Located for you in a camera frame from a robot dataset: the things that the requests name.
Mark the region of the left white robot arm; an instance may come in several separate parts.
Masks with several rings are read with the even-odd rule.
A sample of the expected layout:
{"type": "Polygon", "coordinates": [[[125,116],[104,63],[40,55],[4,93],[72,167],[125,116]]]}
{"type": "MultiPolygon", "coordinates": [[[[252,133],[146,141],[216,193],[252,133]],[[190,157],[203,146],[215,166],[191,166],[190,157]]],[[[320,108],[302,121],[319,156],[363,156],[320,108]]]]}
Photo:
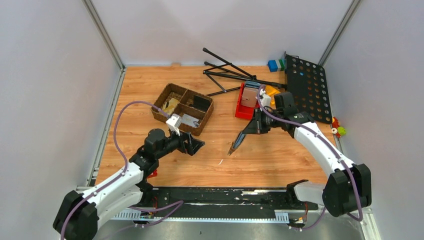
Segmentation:
{"type": "Polygon", "coordinates": [[[152,185],[147,178],[159,167],[160,158],[178,150],[193,156],[205,142],[189,132],[152,129],[144,144],[129,161],[103,182],[81,193],[68,192],[52,227],[63,240],[92,240],[112,217],[133,205],[149,206],[153,201],[152,185]]]}

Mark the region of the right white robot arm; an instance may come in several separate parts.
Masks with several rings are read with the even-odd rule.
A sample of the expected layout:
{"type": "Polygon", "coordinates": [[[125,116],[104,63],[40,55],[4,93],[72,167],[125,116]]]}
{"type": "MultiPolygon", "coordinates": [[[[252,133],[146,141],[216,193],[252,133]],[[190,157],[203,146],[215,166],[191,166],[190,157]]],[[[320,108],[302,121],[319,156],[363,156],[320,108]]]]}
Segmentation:
{"type": "Polygon", "coordinates": [[[262,105],[269,96],[259,97],[259,106],[247,126],[240,131],[228,150],[231,155],[247,135],[261,135],[272,128],[281,128],[306,148],[327,176],[326,184],[299,180],[286,186],[286,204],[298,209],[305,202],[324,206],[334,216],[358,212],[372,204],[371,170],[356,164],[341,153],[320,131],[307,112],[300,112],[290,92],[274,95],[275,108],[262,105]]]}

